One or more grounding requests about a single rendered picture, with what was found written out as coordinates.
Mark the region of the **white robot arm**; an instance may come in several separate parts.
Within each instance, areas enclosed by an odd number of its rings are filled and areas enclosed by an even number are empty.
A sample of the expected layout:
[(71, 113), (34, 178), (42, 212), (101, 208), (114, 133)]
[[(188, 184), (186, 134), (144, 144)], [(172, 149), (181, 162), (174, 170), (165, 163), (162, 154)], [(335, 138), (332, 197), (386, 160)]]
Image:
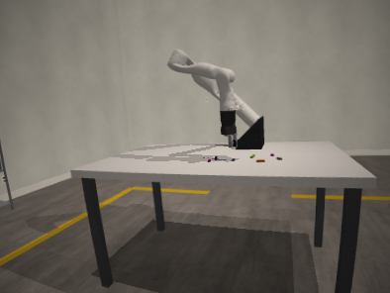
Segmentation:
[[(259, 118), (259, 116), (236, 93), (234, 98), (234, 90), (231, 88), (230, 83), (235, 80), (236, 76), (232, 70), (205, 62), (194, 63), (195, 62), (185, 52), (180, 49), (175, 49), (167, 66), (176, 72), (191, 74), (193, 80), (198, 85), (210, 92), (219, 101), (235, 100), (236, 105), (244, 105), (244, 109), (236, 110), (236, 114), (249, 127)], [(188, 66), (182, 66), (185, 64)], [(213, 79), (216, 79), (217, 81), (218, 93), (215, 90)]]

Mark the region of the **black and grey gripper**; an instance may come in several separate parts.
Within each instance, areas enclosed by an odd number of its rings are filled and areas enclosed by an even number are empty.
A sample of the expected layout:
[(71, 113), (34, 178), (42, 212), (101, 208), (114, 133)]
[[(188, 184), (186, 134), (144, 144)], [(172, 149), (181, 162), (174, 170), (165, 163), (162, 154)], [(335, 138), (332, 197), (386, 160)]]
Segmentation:
[(230, 148), (237, 147), (236, 110), (241, 109), (244, 105), (235, 106), (235, 100), (220, 101), (221, 135), (228, 137)]

